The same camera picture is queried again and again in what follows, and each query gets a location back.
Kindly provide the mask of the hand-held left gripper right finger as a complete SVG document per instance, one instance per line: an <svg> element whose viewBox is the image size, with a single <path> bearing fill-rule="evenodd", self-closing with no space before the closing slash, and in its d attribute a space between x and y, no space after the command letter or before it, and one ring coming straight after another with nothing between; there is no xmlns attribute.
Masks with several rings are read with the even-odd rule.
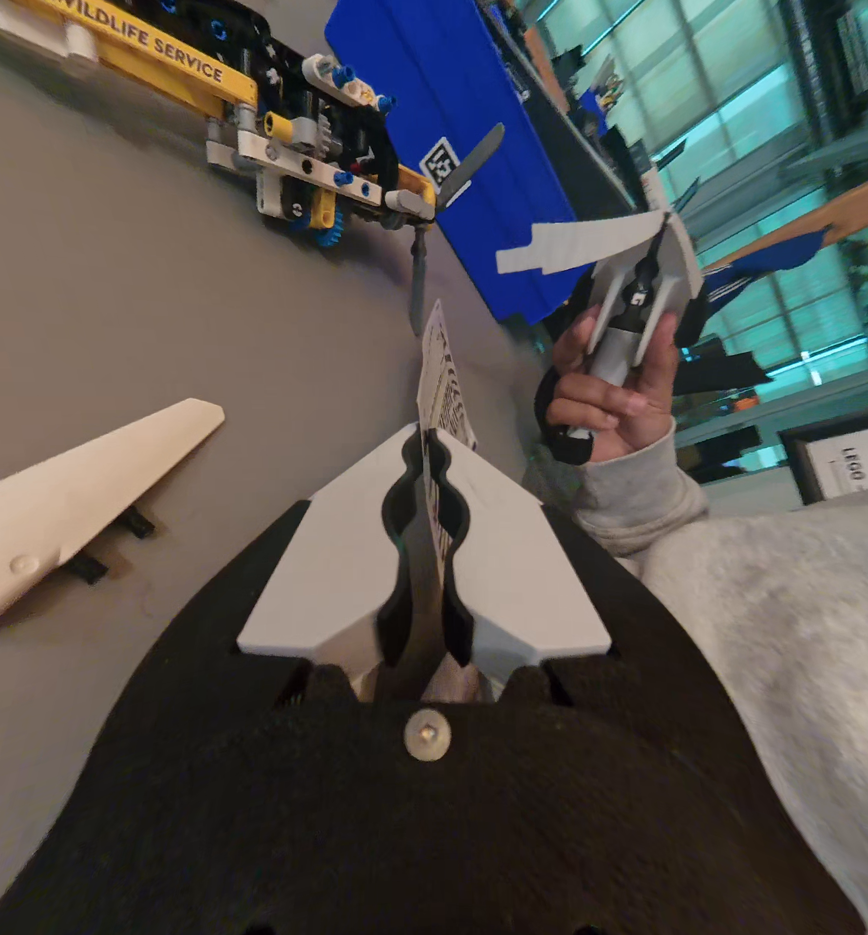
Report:
<svg viewBox="0 0 868 935"><path fill-rule="evenodd" d="M545 505L442 429L431 430L444 644L505 685L522 667L604 655L612 639Z"/></svg>

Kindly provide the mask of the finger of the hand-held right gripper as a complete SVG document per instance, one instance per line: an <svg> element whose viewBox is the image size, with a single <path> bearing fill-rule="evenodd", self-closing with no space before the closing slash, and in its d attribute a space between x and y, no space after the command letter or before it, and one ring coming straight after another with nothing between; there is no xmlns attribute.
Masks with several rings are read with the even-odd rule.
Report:
<svg viewBox="0 0 868 935"><path fill-rule="evenodd" d="M642 364L653 334L666 312L672 313L679 324L688 305L703 287L703 275L685 225L676 212L667 212L662 224L663 234L657 253L659 274L655 277L652 301L644 312L644 330L633 357L633 367Z"/></svg>
<svg viewBox="0 0 868 935"><path fill-rule="evenodd" d="M591 353L644 353L662 317L662 218L646 218L652 233L597 264L592 301L599 314Z"/></svg>

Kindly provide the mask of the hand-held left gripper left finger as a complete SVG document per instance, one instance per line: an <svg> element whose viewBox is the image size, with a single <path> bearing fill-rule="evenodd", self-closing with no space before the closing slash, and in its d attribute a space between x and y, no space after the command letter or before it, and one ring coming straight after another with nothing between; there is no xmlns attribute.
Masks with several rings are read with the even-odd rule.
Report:
<svg viewBox="0 0 868 935"><path fill-rule="evenodd" d="M239 649L316 665L396 666L414 616L405 531L422 472L412 423L313 494Z"/></svg>

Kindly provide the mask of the zebra sticker sheet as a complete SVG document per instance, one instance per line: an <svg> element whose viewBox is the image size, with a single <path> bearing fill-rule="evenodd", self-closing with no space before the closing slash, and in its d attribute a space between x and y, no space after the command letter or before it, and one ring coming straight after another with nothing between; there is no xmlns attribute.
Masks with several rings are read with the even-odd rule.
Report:
<svg viewBox="0 0 868 935"><path fill-rule="evenodd" d="M428 433L432 429L444 430L471 450L476 449L477 439L463 400L440 299L434 302L428 316L422 333L421 350L422 367L416 404L423 462L422 478L438 582L443 583L444 562L452 537L440 525L440 495L431 472ZM481 674L472 665L462 667L446 652L422 697L434 702L475 703L484 697Z"/></svg>

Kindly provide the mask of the white lego wing panel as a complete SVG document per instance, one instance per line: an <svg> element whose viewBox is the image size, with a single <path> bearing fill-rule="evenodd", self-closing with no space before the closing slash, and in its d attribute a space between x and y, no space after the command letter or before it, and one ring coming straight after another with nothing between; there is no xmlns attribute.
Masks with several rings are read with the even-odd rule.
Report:
<svg viewBox="0 0 868 935"><path fill-rule="evenodd" d="M74 559L224 421L188 398L0 481L0 616Z"/></svg>

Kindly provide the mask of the person's right forearm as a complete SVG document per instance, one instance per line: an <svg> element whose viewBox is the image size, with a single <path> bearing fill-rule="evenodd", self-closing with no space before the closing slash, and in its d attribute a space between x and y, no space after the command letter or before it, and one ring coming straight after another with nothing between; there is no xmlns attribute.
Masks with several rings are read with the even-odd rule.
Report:
<svg viewBox="0 0 868 935"><path fill-rule="evenodd" d="M600 433L577 477L574 518L694 639L868 933L868 490L711 519L672 420Z"/></svg>

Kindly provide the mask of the yellow lego plane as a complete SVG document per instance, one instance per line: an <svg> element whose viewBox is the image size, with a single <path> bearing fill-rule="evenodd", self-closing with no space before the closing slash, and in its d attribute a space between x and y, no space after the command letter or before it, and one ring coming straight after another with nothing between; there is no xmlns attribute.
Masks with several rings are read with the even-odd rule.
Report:
<svg viewBox="0 0 868 935"><path fill-rule="evenodd" d="M409 319L422 335L428 230L496 153L502 123L434 181L396 154L386 125L395 97L331 54L298 53L240 2L0 1L0 34L72 73L109 69L200 114L208 165L253 178L260 215L324 248L353 216L413 228Z"/></svg>

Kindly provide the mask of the blue flat panel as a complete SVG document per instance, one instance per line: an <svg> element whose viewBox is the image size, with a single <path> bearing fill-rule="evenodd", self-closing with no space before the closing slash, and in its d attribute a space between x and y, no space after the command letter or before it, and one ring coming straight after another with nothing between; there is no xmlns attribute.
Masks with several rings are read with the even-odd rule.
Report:
<svg viewBox="0 0 868 935"><path fill-rule="evenodd" d="M742 291L747 285L769 274L808 263L822 249L830 226L786 238L770 246L721 262L704 272L708 298L718 302L725 296Z"/></svg>

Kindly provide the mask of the wooden board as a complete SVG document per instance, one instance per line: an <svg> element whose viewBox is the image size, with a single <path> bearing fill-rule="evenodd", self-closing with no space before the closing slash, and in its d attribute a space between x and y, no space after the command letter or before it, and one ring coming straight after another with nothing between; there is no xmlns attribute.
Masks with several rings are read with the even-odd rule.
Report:
<svg viewBox="0 0 868 935"><path fill-rule="evenodd" d="M840 194L824 206L802 215L740 250L709 264L706 270L713 271L756 251L811 233L823 232L822 245L827 247L866 228L868 228L868 181Z"/></svg>

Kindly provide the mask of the blue storage bin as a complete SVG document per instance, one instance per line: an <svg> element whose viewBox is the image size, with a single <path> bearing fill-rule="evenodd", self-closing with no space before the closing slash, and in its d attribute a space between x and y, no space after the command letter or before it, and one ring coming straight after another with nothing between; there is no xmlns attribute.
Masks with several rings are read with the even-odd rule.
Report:
<svg viewBox="0 0 868 935"><path fill-rule="evenodd" d="M498 151L438 225L498 321L543 321L583 269L499 274L496 254L533 224L608 220L636 204L606 157L553 102L500 24L472 1L340 1L324 28L344 65L396 104L400 161L440 186L498 123Z"/></svg>

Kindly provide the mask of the black framed white sign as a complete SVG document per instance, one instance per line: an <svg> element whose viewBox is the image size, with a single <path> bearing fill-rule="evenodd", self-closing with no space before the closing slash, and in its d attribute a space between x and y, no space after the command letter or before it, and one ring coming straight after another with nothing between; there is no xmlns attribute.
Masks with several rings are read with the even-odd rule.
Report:
<svg viewBox="0 0 868 935"><path fill-rule="evenodd" d="M778 434L802 504L868 490L868 409Z"/></svg>

